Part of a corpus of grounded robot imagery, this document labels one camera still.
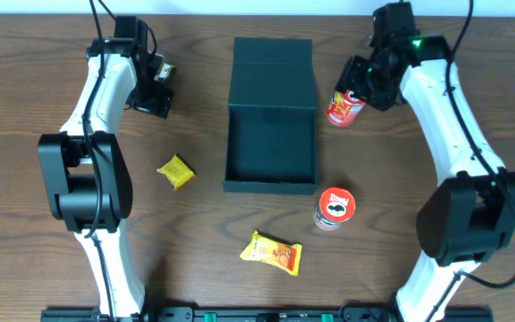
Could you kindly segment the green yellow snack bar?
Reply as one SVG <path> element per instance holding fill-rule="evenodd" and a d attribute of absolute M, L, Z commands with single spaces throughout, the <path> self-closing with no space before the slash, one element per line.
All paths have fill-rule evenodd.
<path fill-rule="evenodd" d="M 160 54 L 155 54 L 153 60 L 154 80 L 164 82 L 171 74 L 174 65 L 166 62 L 165 58 Z"/>

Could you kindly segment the red Pringles can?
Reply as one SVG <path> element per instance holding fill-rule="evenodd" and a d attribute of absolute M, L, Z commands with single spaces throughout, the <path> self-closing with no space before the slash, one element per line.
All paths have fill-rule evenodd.
<path fill-rule="evenodd" d="M 325 114 L 332 124 L 346 127 L 353 123 L 365 104 L 352 90 L 335 91 Z"/>
<path fill-rule="evenodd" d="M 335 231 L 350 220 L 356 211 L 353 195 L 339 187 L 323 191 L 314 214 L 316 225 L 324 231 Z"/>

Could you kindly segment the dark green box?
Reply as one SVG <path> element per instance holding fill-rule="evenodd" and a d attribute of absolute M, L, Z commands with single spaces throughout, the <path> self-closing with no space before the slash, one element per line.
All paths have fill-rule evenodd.
<path fill-rule="evenodd" d="M 224 190 L 315 193 L 317 109 L 311 40 L 235 38 Z"/>

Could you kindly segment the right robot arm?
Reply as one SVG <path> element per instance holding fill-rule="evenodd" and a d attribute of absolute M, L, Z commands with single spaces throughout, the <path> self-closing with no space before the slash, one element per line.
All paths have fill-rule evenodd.
<path fill-rule="evenodd" d="M 383 321 L 439 321 L 461 283 L 489 288 L 474 274 L 515 233 L 515 172 L 479 129 L 460 86 L 454 53 L 442 36 L 373 36 L 372 55 L 352 57 L 336 90 L 379 110 L 408 102 L 425 135 L 437 188 L 418 211 L 421 252 Z"/>

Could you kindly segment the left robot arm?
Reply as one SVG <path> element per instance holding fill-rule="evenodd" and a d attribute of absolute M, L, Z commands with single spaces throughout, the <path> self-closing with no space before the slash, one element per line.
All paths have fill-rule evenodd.
<path fill-rule="evenodd" d="M 117 135 L 126 107 L 151 113 L 168 105 L 164 80 L 171 67 L 136 37 L 94 40 L 87 62 L 72 115 L 38 142 L 49 207 L 88 258 L 99 292 L 91 319 L 156 321 L 131 254 L 133 188 Z"/>

